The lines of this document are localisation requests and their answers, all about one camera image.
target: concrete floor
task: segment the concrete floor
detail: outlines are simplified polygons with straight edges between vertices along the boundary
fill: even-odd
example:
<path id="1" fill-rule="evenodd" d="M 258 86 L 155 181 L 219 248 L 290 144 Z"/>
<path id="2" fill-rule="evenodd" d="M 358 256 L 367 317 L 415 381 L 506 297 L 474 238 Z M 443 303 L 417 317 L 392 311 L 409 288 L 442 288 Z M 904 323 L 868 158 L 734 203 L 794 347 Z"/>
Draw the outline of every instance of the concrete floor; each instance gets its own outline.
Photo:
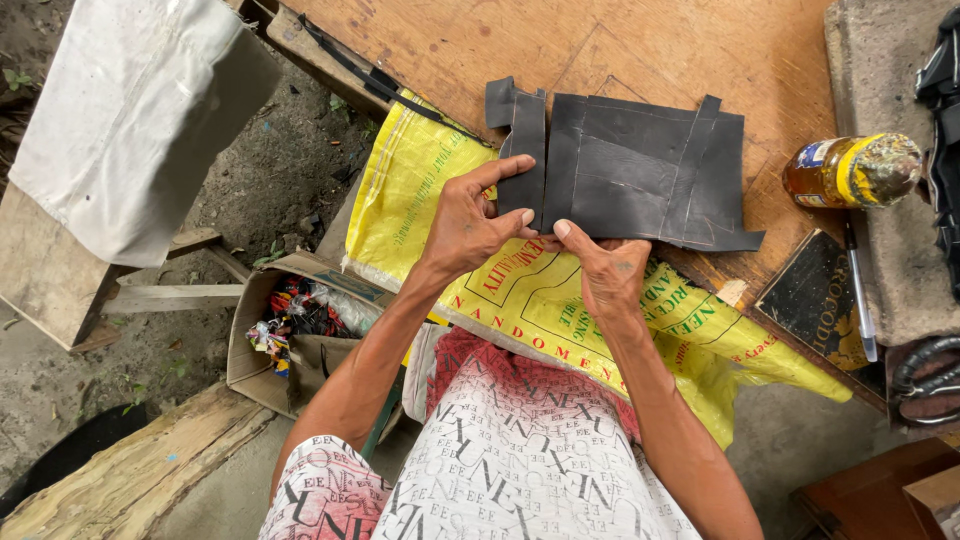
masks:
<path id="1" fill-rule="evenodd" d="M 787 386 L 744 386 L 734 403 L 736 428 L 727 457 L 740 476 L 769 540 L 791 538 L 806 518 L 789 500 L 802 485 L 906 442 L 857 400 L 838 404 Z M 203 479 L 164 518 L 154 538 L 255 538 L 267 515 L 276 453 L 293 422 L 280 417 Z M 399 475 L 420 425 L 403 417 L 377 447 L 371 466 Z"/>

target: black rubber strip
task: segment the black rubber strip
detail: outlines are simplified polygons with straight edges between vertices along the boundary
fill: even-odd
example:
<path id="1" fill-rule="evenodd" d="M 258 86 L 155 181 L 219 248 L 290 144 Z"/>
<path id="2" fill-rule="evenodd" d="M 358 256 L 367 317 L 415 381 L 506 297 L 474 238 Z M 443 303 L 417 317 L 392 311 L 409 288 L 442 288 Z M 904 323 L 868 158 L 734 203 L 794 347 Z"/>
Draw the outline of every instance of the black rubber strip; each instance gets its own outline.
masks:
<path id="1" fill-rule="evenodd" d="M 344 56 L 343 53 L 338 51 L 337 48 L 334 47 L 332 43 L 324 39 L 323 34 L 320 34 L 319 32 L 317 32 L 316 30 L 313 30 L 307 25 L 306 13 L 301 13 L 297 17 L 297 20 L 300 22 L 300 25 L 303 26 L 303 30 L 306 30 L 307 34 L 312 36 L 314 40 L 317 41 L 317 44 L 319 44 L 320 47 L 324 49 L 328 55 L 333 57 L 333 60 L 337 61 L 340 65 L 345 67 L 349 72 L 356 75 L 361 81 L 364 82 L 365 85 L 372 86 L 374 89 L 376 89 L 377 92 L 375 93 L 382 94 L 382 95 L 379 95 L 378 97 L 382 98 L 382 96 L 384 95 L 389 96 L 397 100 L 399 103 L 403 104 L 403 106 L 406 107 L 407 109 L 412 110 L 413 112 L 419 114 L 420 116 L 433 120 L 434 122 L 437 122 L 438 124 L 441 124 L 443 126 L 447 126 L 447 128 L 450 128 L 451 130 L 459 132 L 460 134 L 479 142 L 480 144 L 486 146 L 487 148 L 492 148 L 489 143 L 485 142 L 483 139 L 481 139 L 477 135 L 466 132 L 458 128 L 457 126 L 454 126 L 453 124 L 444 120 L 444 116 L 439 112 L 436 112 L 435 110 L 424 107 L 419 103 L 416 103 L 412 100 L 409 100 L 403 97 L 402 95 L 397 93 L 395 89 L 390 88 L 387 85 L 384 85 L 382 82 L 377 81 L 369 73 L 365 72 L 363 69 L 360 69 L 360 67 L 357 66 L 357 64 L 353 63 L 353 61 L 351 61 L 349 58 Z"/>

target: cardboard box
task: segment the cardboard box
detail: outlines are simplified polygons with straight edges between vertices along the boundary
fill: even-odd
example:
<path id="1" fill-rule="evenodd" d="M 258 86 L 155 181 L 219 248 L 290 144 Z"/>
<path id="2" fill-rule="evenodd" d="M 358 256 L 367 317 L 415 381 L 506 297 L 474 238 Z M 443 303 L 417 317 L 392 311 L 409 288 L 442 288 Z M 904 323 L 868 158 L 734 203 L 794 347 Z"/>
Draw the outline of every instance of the cardboard box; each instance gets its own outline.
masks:
<path id="1" fill-rule="evenodd" d="M 364 280 L 350 270 L 336 270 L 339 267 L 329 259 L 308 252 L 296 252 L 264 264 L 253 272 L 233 315 L 227 355 L 228 387 L 284 416 L 297 417 L 302 403 L 291 404 L 288 397 L 290 381 L 274 374 L 270 356 L 253 349 L 247 331 L 262 320 L 276 282 L 289 274 L 304 276 L 344 291 L 381 311 L 394 299 L 394 293 Z"/>
<path id="2" fill-rule="evenodd" d="M 960 465 L 903 487 L 927 538 L 960 539 Z"/>

